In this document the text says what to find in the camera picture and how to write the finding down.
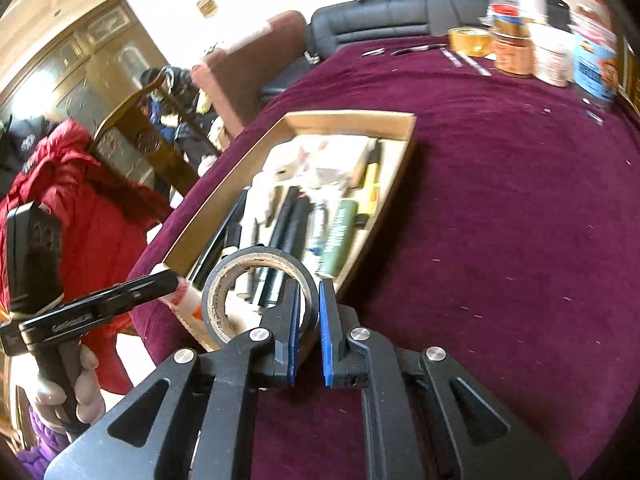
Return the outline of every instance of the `packing tape roll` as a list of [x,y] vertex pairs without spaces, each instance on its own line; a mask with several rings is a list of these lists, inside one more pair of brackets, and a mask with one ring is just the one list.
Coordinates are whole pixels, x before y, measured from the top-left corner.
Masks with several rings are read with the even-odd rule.
[[449,31],[449,43],[453,51],[473,57],[484,57],[494,51],[491,34],[484,28],[452,28]]
[[304,314],[300,323],[300,348],[302,362],[318,339],[320,300],[311,273],[290,254],[271,247],[247,247],[230,254],[211,271],[202,291],[202,317],[209,334],[224,346],[236,335],[225,312],[225,300],[236,279],[249,269],[273,267],[283,270],[300,284],[304,301]]

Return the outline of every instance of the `glue stick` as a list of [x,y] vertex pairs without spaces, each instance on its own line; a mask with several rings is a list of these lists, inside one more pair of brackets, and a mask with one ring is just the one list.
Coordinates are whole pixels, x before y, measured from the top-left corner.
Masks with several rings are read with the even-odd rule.
[[[165,264],[157,264],[151,274],[162,272],[168,268]],[[159,299],[174,312],[193,316],[202,321],[202,293],[186,278],[178,276],[178,286],[175,292]]]

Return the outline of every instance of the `hand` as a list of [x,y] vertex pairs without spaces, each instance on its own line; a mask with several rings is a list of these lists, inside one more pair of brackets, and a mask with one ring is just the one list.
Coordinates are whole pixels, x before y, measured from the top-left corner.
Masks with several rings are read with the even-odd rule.
[[[82,370],[74,386],[78,400],[76,415],[80,422],[93,425],[104,415],[105,405],[95,373],[98,358],[84,345],[80,349],[80,365]],[[62,386],[40,377],[38,373],[38,364],[31,354],[12,358],[12,381],[24,389],[31,407],[43,424],[57,433],[65,434],[63,423],[56,414],[56,409],[66,400],[65,391]]]

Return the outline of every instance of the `black tape roll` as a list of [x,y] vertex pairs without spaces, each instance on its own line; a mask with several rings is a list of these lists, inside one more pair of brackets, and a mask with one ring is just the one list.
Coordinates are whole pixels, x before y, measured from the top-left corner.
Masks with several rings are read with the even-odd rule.
[[305,313],[300,324],[300,353],[304,358],[318,338],[318,289],[311,273],[298,259],[276,248],[247,247],[230,254],[211,271],[202,291],[202,318],[209,334],[220,346],[238,335],[225,313],[226,295],[238,276],[252,267],[283,270],[300,284],[305,300]]

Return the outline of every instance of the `pink armchair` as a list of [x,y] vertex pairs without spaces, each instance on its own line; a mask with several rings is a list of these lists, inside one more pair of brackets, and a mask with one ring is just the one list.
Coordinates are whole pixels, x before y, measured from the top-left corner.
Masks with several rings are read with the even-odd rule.
[[211,99],[231,139],[262,110],[263,87],[301,57],[306,62],[305,38],[305,17],[288,10],[245,41],[228,49],[216,47],[191,69],[191,78]]

